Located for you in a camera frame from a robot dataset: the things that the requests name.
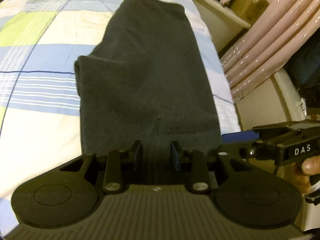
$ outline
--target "dark blue line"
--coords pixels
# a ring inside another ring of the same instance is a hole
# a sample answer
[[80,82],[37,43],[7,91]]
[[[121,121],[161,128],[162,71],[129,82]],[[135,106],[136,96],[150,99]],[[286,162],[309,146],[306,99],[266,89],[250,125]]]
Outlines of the dark blue line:
[[19,77],[21,76],[21,73],[23,73],[22,70],[23,70],[24,67],[26,66],[26,63],[28,62],[28,60],[29,60],[29,58],[30,58],[33,50],[35,49],[36,45],[38,44],[39,40],[40,40],[40,39],[42,38],[42,36],[45,34],[45,32],[47,31],[47,29],[49,28],[49,26],[52,24],[52,22],[54,21],[54,19],[57,17],[57,15],[59,14],[59,12],[61,12],[61,11],[66,7],[66,5],[67,5],[70,1],[71,1],[71,0],[68,0],[68,1],[64,4],[64,6],[61,7],[61,10],[58,11],[57,14],[53,17],[52,21],[48,24],[48,26],[46,27],[46,29],[43,31],[43,33],[41,34],[41,36],[40,36],[39,39],[37,40],[36,44],[34,44],[34,46],[32,47],[32,49],[31,49],[31,51],[30,51],[30,53],[29,53],[26,61],[24,62],[21,70],[20,70],[20,71],[17,71],[18,76],[17,76],[17,79],[16,79],[16,81],[15,81],[13,87],[12,87],[11,94],[10,94],[10,96],[9,96],[9,98],[8,98],[8,103],[7,103],[7,105],[6,105],[6,107],[5,107],[5,110],[4,110],[4,115],[3,115],[2,122],[1,122],[1,127],[0,127],[0,138],[1,138],[2,128],[3,128],[3,124],[4,124],[4,118],[5,118],[5,115],[6,115],[6,113],[7,113],[7,109],[8,109],[8,106],[9,106],[9,103],[10,103],[10,100],[11,100],[11,97],[12,97],[12,94],[13,94],[13,91],[14,91],[14,88],[15,88],[16,85],[17,85],[17,82],[18,82]]
[[56,74],[71,74],[75,75],[73,72],[61,72],[61,71],[45,71],[45,70],[32,70],[32,71],[22,71],[22,70],[17,70],[17,71],[0,71],[0,73],[56,73]]
[[216,97],[216,98],[219,98],[219,99],[221,99],[222,101],[225,101],[225,102],[227,102],[227,103],[229,103],[229,104],[232,104],[232,105],[235,104],[234,102],[230,102],[230,101],[228,101],[228,100],[226,100],[226,99],[224,99],[224,98],[221,98],[221,97],[219,97],[219,96],[217,96],[217,95],[215,95],[215,94],[213,94],[213,96]]

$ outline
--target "cardboard box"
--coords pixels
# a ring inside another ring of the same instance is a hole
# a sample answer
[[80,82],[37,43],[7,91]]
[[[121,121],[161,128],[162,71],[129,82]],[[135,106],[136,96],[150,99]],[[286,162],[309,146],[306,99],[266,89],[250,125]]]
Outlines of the cardboard box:
[[234,0],[231,10],[238,17],[253,25],[268,6],[267,0]]

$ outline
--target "ribbed black surface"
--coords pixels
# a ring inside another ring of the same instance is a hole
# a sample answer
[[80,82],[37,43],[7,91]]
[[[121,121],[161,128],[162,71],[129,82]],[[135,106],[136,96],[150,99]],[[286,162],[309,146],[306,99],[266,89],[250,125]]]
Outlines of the ribbed black surface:
[[229,221],[207,196],[184,186],[136,186],[106,196],[87,219],[64,228],[18,226],[7,240],[288,240],[302,236],[293,225],[272,230]]

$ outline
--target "round black disc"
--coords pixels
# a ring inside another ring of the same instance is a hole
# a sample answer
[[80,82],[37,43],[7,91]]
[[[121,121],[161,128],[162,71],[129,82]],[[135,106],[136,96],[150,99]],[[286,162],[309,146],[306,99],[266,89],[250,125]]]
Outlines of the round black disc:
[[221,184],[215,202],[236,223],[252,228],[277,228],[293,222],[301,206],[301,194],[288,182],[239,172]]
[[98,202],[95,187],[77,172],[51,171],[20,185],[11,205],[19,222],[60,227],[90,213]]

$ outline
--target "bed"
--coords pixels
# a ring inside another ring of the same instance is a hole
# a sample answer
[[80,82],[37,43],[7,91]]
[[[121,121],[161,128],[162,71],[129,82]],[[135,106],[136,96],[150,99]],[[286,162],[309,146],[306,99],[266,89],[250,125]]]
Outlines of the bed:
[[[0,230],[18,222],[12,192],[81,154],[74,61],[101,41],[123,0],[3,0],[0,3]],[[207,26],[192,0],[194,31],[221,134],[240,131],[230,89]]]

